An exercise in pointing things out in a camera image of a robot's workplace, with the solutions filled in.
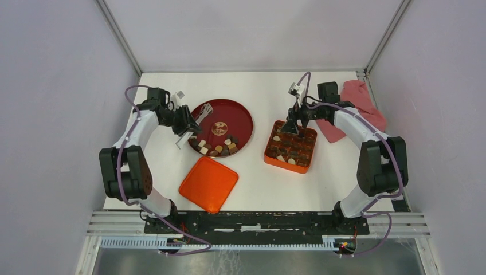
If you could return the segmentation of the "orange compartment chocolate box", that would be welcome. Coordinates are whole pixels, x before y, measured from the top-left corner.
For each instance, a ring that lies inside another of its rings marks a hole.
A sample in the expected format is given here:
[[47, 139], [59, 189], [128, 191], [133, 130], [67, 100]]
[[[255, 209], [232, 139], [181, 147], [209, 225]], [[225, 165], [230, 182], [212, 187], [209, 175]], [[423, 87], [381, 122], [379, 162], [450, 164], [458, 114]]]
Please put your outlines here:
[[[312, 163], [318, 133], [312, 128], [306, 128], [305, 137], [298, 137], [281, 132], [283, 124], [284, 122], [281, 120], [274, 122], [265, 146], [264, 162], [298, 174], [306, 174]], [[279, 136], [281, 141], [272, 140], [274, 136]], [[278, 155], [282, 155], [285, 162], [277, 160]], [[288, 159], [290, 158], [294, 159], [296, 164], [289, 164]]]

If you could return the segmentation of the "metal serving tongs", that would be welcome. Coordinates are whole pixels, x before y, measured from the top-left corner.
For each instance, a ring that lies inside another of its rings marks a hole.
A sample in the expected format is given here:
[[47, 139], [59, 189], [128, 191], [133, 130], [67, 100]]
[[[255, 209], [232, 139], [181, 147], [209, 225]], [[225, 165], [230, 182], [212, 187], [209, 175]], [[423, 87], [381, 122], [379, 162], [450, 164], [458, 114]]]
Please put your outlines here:
[[[213, 107], [211, 106], [210, 103], [205, 103], [200, 111], [199, 111], [199, 116], [196, 119], [196, 123], [200, 124], [202, 120], [204, 120], [207, 116], [213, 113]], [[176, 146], [181, 149], [183, 145], [194, 135], [194, 131], [186, 131], [182, 137], [179, 138], [179, 140], [175, 143]]]

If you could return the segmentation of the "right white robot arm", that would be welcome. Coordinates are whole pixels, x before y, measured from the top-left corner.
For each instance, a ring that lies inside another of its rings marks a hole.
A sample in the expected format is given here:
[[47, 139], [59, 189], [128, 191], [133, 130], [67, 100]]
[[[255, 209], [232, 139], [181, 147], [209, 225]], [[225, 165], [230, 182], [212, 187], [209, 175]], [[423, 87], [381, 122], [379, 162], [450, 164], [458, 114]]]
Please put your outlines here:
[[359, 148], [357, 186], [337, 203], [337, 214], [331, 218], [332, 229], [345, 234], [354, 227], [353, 218], [365, 217], [380, 199], [402, 195], [407, 185], [407, 157], [403, 138], [390, 137], [373, 126], [353, 103], [340, 99], [337, 88], [335, 82], [319, 84], [320, 99], [309, 104], [307, 86], [293, 83], [288, 92], [296, 102], [288, 110], [281, 130], [299, 135], [309, 121], [325, 120]]

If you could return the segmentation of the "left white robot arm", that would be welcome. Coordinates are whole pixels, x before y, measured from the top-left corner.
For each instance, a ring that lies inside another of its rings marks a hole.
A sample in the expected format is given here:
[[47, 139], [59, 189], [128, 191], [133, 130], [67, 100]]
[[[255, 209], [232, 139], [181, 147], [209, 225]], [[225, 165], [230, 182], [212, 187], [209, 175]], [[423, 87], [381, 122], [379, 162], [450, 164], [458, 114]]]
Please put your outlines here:
[[106, 196], [128, 206], [138, 205], [151, 215], [159, 216], [158, 226], [169, 234], [179, 229], [180, 218], [173, 214], [173, 201], [155, 189], [144, 149], [159, 126], [171, 128], [179, 137], [178, 148], [201, 131], [189, 107], [181, 103], [184, 96], [181, 91], [173, 95], [162, 88], [147, 87], [145, 101], [129, 102], [133, 110], [124, 134], [114, 145], [99, 152]]

